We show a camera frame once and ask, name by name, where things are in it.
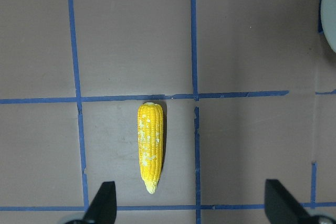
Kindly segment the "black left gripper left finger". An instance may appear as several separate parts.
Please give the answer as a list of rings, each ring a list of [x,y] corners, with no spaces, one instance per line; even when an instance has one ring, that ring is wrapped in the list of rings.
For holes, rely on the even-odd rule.
[[[103,182],[93,201],[87,209],[84,223],[111,224],[116,220],[116,187],[115,182]]]

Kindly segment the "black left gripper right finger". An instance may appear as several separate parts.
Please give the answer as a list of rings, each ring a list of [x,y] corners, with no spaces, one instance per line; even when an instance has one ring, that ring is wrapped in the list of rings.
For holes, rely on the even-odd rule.
[[[315,217],[277,179],[265,181],[264,208],[272,224],[315,223]]]

